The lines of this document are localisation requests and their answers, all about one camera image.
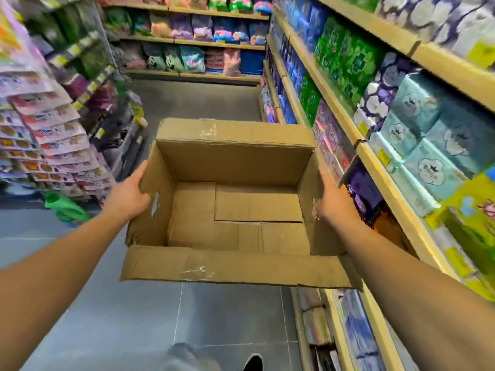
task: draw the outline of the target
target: floor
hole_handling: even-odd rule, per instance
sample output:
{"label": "floor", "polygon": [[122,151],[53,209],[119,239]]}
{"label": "floor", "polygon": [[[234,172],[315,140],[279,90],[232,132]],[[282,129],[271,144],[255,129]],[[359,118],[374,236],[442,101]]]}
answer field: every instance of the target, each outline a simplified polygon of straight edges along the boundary
{"label": "floor", "polygon": [[[256,87],[133,81],[153,139],[166,117],[259,121]],[[70,229],[42,210],[0,211],[0,268]],[[261,285],[118,282],[125,229],[24,371],[160,370],[166,349],[186,342],[224,371],[260,353],[266,371],[301,371],[288,288]]]}

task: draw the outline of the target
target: foot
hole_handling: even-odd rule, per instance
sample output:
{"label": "foot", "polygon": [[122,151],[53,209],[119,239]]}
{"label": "foot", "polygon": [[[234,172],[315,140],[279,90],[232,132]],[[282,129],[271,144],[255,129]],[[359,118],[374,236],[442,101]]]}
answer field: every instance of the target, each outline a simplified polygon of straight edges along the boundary
{"label": "foot", "polygon": [[263,371],[261,354],[251,354],[244,365],[243,371]]}

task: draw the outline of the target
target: shoe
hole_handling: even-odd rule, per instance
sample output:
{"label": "shoe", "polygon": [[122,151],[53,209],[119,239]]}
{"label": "shoe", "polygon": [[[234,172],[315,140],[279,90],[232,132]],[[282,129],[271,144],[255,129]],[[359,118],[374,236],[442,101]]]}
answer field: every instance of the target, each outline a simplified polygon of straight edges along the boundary
{"label": "shoe", "polygon": [[261,354],[251,354],[244,365],[243,371],[263,371]]}

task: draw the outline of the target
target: open cardboard box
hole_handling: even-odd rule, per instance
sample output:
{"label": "open cardboard box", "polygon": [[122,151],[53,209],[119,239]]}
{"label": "open cardboard box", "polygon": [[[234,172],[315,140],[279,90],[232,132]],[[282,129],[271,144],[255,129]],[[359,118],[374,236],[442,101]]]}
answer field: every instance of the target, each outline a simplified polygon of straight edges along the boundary
{"label": "open cardboard box", "polygon": [[165,119],[129,224],[121,280],[358,287],[302,125]]}

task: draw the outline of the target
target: hand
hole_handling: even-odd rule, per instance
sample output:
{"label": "hand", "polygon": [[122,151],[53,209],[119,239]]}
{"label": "hand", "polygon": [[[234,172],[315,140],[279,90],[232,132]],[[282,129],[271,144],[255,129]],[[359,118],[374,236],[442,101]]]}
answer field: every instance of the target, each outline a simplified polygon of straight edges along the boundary
{"label": "hand", "polygon": [[324,167],[320,165],[319,170],[324,192],[323,198],[316,204],[318,216],[324,218],[335,228],[349,225],[355,221],[362,223],[349,194],[334,184]]}
{"label": "hand", "polygon": [[121,218],[124,223],[127,223],[148,207],[151,197],[143,194],[139,189],[147,166],[148,161],[143,161],[133,174],[112,188],[103,206],[103,214]]}

